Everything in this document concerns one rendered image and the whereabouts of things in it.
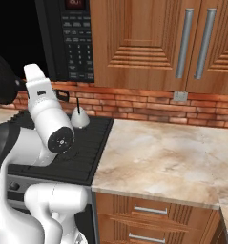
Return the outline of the black stove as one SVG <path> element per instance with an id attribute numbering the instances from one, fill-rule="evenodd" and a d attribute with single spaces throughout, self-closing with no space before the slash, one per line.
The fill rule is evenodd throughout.
<path id="1" fill-rule="evenodd" d="M 88 203 L 85 211 L 75 216 L 75 222 L 89 244 L 98 244 L 92 183 L 114 120 L 108 117 L 89 118 L 87 127 L 74 130 L 72 147 L 59 154 L 49 166 L 9 165 L 7 193 L 10 205 L 27 214 L 29 211 L 24 204 L 24 193 L 31 184 L 60 182 L 84 187 L 88 193 Z M 11 182 L 18 183 L 20 188 L 17 191 L 10 190 Z"/>

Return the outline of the black wall socket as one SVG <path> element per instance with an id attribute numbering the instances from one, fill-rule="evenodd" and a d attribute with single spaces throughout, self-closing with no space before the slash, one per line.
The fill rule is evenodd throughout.
<path id="1" fill-rule="evenodd" d="M 58 100 L 68 102 L 70 99 L 70 95 L 68 91 L 63 91 L 63 90 L 56 90 L 56 97 Z"/>

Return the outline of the wooden cupboard door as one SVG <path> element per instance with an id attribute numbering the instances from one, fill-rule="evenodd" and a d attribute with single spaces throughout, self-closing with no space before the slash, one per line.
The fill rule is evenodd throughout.
<path id="1" fill-rule="evenodd" d="M 196 80 L 194 75 L 209 8 L 216 9 L 217 13 L 203 75 Z M 228 0 L 201 0 L 186 91 L 228 95 Z"/>
<path id="2" fill-rule="evenodd" d="M 90 0 L 94 84 L 183 92 L 201 0 Z M 193 9 L 184 73 L 176 78 L 185 10 Z"/>

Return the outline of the black microwave oven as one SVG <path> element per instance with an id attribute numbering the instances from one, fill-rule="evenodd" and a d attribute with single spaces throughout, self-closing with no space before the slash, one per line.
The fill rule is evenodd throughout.
<path id="1" fill-rule="evenodd" d="M 90 0 L 35 0 L 49 78 L 93 83 Z"/>

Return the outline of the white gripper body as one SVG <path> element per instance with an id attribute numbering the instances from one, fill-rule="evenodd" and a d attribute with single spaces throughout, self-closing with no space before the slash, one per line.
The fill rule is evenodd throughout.
<path id="1" fill-rule="evenodd" d="M 49 79 L 45 76 L 40 67 L 35 63 L 26 65 L 24 67 L 24 73 L 26 76 L 26 80 L 29 83 L 49 82 Z"/>

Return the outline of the wooden drawer front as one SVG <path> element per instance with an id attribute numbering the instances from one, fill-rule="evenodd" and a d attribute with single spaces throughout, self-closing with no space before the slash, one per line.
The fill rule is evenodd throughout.
<path id="1" fill-rule="evenodd" d="M 140 207 L 164 210 L 167 214 L 147 213 L 134 209 L 134 204 Z M 100 214 L 118 214 L 121 216 L 147 217 L 148 219 L 167 220 L 173 224 L 181 224 L 189 228 L 203 230 L 211 217 L 218 214 L 217 210 L 193 207 L 150 199 L 135 198 L 109 193 L 96 194 L 97 211 Z"/>
<path id="2" fill-rule="evenodd" d="M 103 213 L 98 215 L 98 230 L 100 244 L 160 244 L 129 238 L 129 233 L 165 238 L 165 244 L 212 244 L 214 236 L 206 229 Z"/>

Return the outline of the grey wall socket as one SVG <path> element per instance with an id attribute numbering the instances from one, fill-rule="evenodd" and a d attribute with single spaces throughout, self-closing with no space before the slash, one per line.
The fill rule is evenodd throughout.
<path id="1" fill-rule="evenodd" d="M 173 100 L 176 102 L 186 102 L 188 93 L 186 91 L 175 91 Z"/>

